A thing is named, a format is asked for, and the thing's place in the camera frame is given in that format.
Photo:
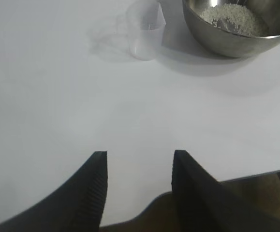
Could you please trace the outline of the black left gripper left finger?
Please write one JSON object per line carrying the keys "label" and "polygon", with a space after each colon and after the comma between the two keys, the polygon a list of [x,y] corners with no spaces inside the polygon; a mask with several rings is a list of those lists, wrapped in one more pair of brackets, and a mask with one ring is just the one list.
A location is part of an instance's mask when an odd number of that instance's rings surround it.
{"label": "black left gripper left finger", "polygon": [[0,232],[97,232],[107,187],[107,152],[96,151],[50,195],[0,223]]}

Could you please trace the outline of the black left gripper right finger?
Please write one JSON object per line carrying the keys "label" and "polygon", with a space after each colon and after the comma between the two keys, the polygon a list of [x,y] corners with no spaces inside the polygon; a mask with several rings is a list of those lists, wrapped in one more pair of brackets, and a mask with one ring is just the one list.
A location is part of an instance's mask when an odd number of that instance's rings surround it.
{"label": "black left gripper right finger", "polygon": [[280,232],[280,219],[234,195],[185,150],[174,152],[172,194],[183,232]]}

